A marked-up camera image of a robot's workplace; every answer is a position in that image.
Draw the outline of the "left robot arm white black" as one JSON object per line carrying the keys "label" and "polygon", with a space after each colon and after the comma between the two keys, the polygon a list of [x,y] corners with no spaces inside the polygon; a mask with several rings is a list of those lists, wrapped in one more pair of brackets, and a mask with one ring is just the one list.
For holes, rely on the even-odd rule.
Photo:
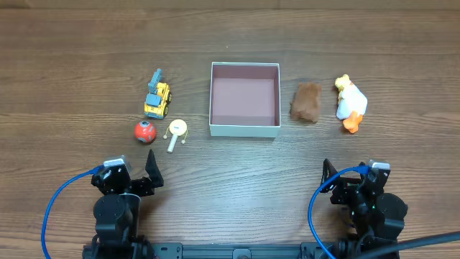
{"label": "left robot arm white black", "polygon": [[106,160],[91,178],[102,197],[93,207],[96,219],[91,244],[83,247],[83,259],[153,259],[154,248],[138,234],[140,204],[164,186],[155,154],[149,151],[147,176],[131,179],[131,166],[125,156]]}

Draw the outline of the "yellow wooden rattle drum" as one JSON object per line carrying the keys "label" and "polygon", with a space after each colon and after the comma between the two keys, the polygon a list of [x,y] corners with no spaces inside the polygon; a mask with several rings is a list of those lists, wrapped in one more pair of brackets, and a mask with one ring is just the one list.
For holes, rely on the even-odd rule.
{"label": "yellow wooden rattle drum", "polygon": [[180,141],[183,145],[186,143],[188,136],[188,126],[182,119],[175,119],[171,121],[170,125],[166,129],[166,133],[162,136],[164,140],[170,140],[167,147],[167,152],[172,153],[179,137],[182,137]]}

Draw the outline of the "white yellow plush duck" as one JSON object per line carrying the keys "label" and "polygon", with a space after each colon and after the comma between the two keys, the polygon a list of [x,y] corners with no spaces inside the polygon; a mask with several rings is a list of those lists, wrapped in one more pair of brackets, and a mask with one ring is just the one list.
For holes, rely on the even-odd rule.
{"label": "white yellow plush duck", "polygon": [[335,87],[339,90],[336,117],[346,130],[354,134],[359,130],[367,110],[367,98],[347,74],[335,80]]}

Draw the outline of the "brown plush toy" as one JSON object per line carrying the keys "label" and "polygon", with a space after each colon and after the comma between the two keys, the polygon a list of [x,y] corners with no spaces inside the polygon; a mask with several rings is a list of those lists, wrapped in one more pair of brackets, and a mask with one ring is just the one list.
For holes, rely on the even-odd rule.
{"label": "brown plush toy", "polygon": [[321,114],[322,85],[316,82],[299,83],[291,102],[290,117],[316,123]]}

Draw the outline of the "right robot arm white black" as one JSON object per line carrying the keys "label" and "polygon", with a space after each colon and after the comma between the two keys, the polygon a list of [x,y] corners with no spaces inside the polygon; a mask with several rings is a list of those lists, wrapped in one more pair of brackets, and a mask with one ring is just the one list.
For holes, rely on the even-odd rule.
{"label": "right robot arm white black", "polygon": [[354,234],[348,234],[328,250],[336,258],[358,255],[380,246],[397,242],[402,232],[408,205],[398,196],[386,193],[384,186],[390,176],[390,164],[370,160],[367,175],[359,178],[339,176],[323,188],[332,193],[330,201],[344,205],[349,211]]}

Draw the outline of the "red orange toy ball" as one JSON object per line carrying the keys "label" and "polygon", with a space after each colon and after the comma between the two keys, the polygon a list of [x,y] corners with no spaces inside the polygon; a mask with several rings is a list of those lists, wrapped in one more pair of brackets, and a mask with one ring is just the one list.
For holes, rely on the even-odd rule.
{"label": "red orange toy ball", "polygon": [[134,136],[143,143],[151,143],[156,138],[156,128],[148,121],[138,122],[134,128]]}

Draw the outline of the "yellow toy construction truck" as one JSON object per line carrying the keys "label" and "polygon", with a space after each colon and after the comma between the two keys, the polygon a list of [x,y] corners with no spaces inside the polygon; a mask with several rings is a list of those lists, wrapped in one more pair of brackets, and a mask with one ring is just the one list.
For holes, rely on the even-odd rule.
{"label": "yellow toy construction truck", "polygon": [[148,93],[144,102],[144,114],[149,118],[164,119],[172,101],[172,93],[167,83],[161,82],[162,70],[158,68],[147,84]]}

